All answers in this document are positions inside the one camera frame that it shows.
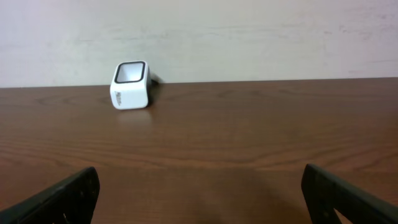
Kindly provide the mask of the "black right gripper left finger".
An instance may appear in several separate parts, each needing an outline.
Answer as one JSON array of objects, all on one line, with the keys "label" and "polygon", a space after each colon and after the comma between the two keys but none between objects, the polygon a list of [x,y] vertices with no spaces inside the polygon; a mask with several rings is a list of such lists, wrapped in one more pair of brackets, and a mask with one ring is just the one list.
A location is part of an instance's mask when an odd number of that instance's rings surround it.
[{"label": "black right gripper left finger", "polygon": [[88,167],[38,194],[1,211],[1,223],[90,224],[100,192],[94,167]]}]

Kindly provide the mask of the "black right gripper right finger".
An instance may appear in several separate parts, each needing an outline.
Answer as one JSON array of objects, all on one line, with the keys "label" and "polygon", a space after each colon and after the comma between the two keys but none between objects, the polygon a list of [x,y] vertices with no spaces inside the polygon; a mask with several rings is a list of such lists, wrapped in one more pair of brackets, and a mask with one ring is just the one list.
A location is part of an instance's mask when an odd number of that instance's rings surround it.
[{"label": "black right gripper right finger", "polygon": [[312,223],[340,223],[336,212],[352,223],[397,223],[397,207],[316,165],[305,166],[301,189]]}]

